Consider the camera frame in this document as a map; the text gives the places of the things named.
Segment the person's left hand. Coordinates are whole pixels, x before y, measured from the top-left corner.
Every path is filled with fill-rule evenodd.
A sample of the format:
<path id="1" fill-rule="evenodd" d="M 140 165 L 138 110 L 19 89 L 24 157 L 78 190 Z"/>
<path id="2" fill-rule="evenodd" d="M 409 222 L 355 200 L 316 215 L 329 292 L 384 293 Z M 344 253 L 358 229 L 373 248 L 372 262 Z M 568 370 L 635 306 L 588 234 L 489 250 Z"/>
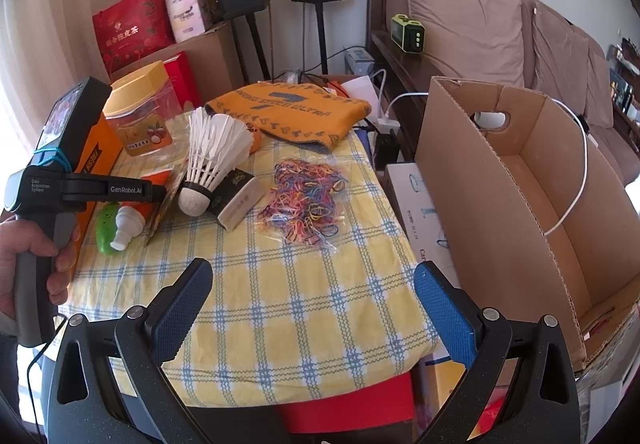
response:
<path id="1" fill-rule="evenodd" d="M 42 229 L 34 222 L 26 219 L 8 219 L 1 224 L 1 265 L 0 293 L 1 312 L 9 319 L 15 319 L 14 276 L 16 258 L 24 252 L 38 256 L 51 256 L 54 259 L 55 272 L 49 276 L 47 290 L 49 299 L 54 305 L 61 305 L 67 300 L 67 288 L 70 286 L 70 272 L 77 259 L 75 242 L 78 242 L 80 230 L 75 227 L 70 243 L 58 249 Z"/>

